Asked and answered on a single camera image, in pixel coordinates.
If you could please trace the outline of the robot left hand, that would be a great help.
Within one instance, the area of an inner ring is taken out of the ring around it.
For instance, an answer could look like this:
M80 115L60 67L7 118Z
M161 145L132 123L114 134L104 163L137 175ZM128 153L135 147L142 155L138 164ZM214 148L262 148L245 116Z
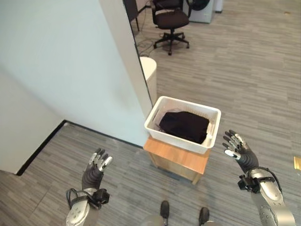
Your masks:
M83 173L81 187L83 190L98 190L105 169L111 164L113 157L105 149L98 148L90 157L87 167Z

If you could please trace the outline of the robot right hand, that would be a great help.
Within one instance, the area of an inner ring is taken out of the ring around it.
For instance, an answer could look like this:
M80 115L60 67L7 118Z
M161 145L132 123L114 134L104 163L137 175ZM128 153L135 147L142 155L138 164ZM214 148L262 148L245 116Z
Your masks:
M259 167L259 161L255 153L251 150L247 142L233 130L225 131L223 139L224 153L234 158L244 173L250 169Z

